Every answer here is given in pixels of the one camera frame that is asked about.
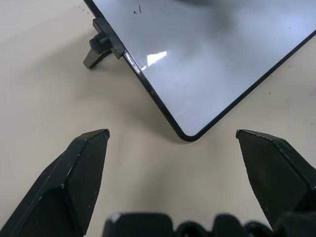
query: small whiteboard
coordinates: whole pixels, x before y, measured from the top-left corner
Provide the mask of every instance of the small whiteboard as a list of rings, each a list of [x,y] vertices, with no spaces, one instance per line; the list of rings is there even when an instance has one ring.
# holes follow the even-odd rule
[[[205,133],[316,29],[316,0],[87,0],[91,9],[93,3],[187,141]]]

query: whiteboard stand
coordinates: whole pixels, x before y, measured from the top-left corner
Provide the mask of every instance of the whiteboard stand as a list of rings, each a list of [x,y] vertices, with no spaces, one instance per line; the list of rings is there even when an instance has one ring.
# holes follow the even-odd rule
[[[83,64],[87,68],[93,68],[111,53],[117,59],[121,58],[125,48],[109,23],[104,18],[95,18],[93,19],[93,27],[98,34],[89,41],[91,49]]]
[[[312,0],[84,1],[98,32],[85,66],[123,56],[190,142],[316,35]]]

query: black plastic clip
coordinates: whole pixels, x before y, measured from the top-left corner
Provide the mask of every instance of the black plastic clip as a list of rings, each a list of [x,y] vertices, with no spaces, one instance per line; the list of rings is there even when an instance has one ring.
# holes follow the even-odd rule
[[[98,34],[89,41],[90,51],[83,64],[87,68],[93,68],[106,56],[113,53],[117,59],[121,58],[125,47],[105,18],[93,19],[93,27]]]

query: tabletop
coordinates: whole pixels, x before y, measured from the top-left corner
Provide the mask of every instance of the tabletop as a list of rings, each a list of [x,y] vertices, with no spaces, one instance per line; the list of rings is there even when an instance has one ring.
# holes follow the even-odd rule
[[[94,70],[85,68],[96,32],[84,3],[2,4],[0,227],[75,137],[100,128],[111,137],[88,237],[101,236],[116,212],[165,212],[175,226],[195,220],[207,229],[218,213],[267,223],[247,179],[237,129],[282,137],[316,166],[315,38],[187,143],[124,60],[112,55]]]

